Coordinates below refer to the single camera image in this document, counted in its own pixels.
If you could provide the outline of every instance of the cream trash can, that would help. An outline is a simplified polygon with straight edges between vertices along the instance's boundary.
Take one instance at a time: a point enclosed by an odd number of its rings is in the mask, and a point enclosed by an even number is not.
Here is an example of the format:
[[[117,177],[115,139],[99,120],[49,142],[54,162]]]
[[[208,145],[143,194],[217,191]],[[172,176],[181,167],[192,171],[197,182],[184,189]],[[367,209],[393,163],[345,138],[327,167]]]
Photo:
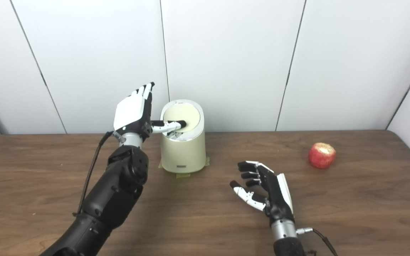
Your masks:
[[[205,166],[205,132],[202,107],[192,100],[175,100],[164,106],[164,121],[186,121],[174,132],[162,133],[161,165],[172,173],[192,173]]]

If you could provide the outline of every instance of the robot finger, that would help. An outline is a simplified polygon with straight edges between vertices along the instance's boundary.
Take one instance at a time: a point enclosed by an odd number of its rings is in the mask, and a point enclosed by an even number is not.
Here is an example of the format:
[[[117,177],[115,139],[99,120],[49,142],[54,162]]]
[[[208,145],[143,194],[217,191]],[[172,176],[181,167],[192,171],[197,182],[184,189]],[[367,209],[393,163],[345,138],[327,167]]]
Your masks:
[[[153,129],[153,133],[165,133],[165,132],[172,132],[174,130],[178,130],[184,128],[186,126],[186,121],[151,121],[151,128]]]
[[[260,181],[261,180],[259,180],[258,178],[246,181],[246,187],[252,187],[252,186],[260,185]]]
[[[138,92],[137,92],[137,94],[139,94],[139,95],[143,95],[143,93],[145,92],[145,86],[143,85],[143,86],[141,86],[139,89],[137,89],[138,90]]]
[[[246,204],[262,211],[265,208],[266,197],[261,196],[254,192],[249,192],[244,189],[238,182],[231,181],[230,186],[233,191],[244,201]]]
[[[145,86],[145,92],[143,93],[143,98],[146,99],[146,100],[148,99],[149,94],[151,93],[151,89],[153,87],[152,84],[154,84],[154,83],[151,82],[151,83],[148,83],[148,84],[144,85]]]
[[[240,172],[257,172],[257,164],[259,162],[255,161],[244,161],[244,162],[239,162],[238,165],[238,170]]]
[[[257,164],[257,171],[258,172],[264,171],[264,172],[275,173],[272,169],[267,167],[265,164],[262,164],[261,162]]]
[[[242,173],[241,178],[259,178],[259,175],[254,172]]]

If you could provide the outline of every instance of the black cable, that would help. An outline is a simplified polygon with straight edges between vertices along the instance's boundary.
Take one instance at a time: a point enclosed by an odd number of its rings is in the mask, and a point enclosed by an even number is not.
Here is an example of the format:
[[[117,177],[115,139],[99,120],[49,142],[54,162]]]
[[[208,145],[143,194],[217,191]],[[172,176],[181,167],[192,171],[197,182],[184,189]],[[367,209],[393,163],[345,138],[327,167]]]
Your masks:
[[[77,209],[76,214],[80,214],[82,212],[82,204],[83,204],[83,201],[85,200],[86,190],[88,189],[88,183],[90,182],[91,173],[93,173],[94,165],[96,164],[96,160],[98,159],[99,151],[101,150],[102,145],[104,145],[104,142],[110,136],[112,136],[112,134],[113,134],[113,132],[105,133],[104,136],[102,137],[101,141],[99,141],[98,147],[96,149],[96,152],[94,153],[94,157],[93,157],[93,160],[91,162],[90,170],[88,170],[88,175],[86,176],[85,185],[83,186],[82,196],[80,198],[80,203],[78,204],[78,209]]]
[[[318,236],[320,236],[320,238],[322,238],[322,241],[327,245],[327,247],[330,249],[330,251],[332,252],[334,256],[338,256],[338,254],[335,251],[335,248],[333,248],[332,243],[330,243],[327,237],[325,237],[324,235],[322,235],[319,231],[315,229],[312,229],[312,231],[316,233]]]

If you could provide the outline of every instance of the red apple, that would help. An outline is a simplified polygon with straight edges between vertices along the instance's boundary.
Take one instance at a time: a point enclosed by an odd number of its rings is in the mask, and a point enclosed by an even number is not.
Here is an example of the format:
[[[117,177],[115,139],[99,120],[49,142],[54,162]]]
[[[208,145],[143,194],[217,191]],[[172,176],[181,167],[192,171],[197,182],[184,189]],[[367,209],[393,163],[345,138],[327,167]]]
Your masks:
[[[317,168],[326,169],[335,160],[336,151],[329,144],[318,142],[309,150],[309,162]]]

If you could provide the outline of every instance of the brown tabletop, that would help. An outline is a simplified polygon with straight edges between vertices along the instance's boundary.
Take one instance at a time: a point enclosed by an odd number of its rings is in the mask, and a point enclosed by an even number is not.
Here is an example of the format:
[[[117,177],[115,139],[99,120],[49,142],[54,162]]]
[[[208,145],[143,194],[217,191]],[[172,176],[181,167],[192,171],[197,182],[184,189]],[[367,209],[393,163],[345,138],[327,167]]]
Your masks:
[[[101,134],[0,135],[0,255],[38,255],[73,222]],[[328,170],[307,160],[332,144]],[[102,148],[90,185],[117,147]],[[410,149],[389,131],[207,133],[210,166],[187,178],[158,169],[159,136],[143,145],[148,182],[101,256],[274,255],[268,219],[229,186],[256,160],[286,175],[296,227],[314,227],[340,256],[410,255]],[[314,234],[306,251],[331,255]]]

